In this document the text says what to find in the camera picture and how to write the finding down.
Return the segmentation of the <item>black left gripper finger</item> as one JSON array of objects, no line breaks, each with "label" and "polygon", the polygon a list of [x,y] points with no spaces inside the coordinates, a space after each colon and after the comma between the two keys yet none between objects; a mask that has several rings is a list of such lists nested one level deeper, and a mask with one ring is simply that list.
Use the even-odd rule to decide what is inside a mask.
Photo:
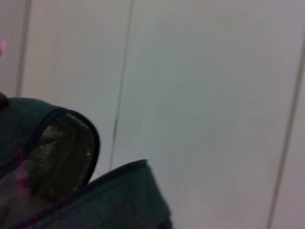
[{"label": "black left gripper finger", "polygon": [[5,94],[0,92],[0,108],[5,108],[9,105],[8,98]]}]

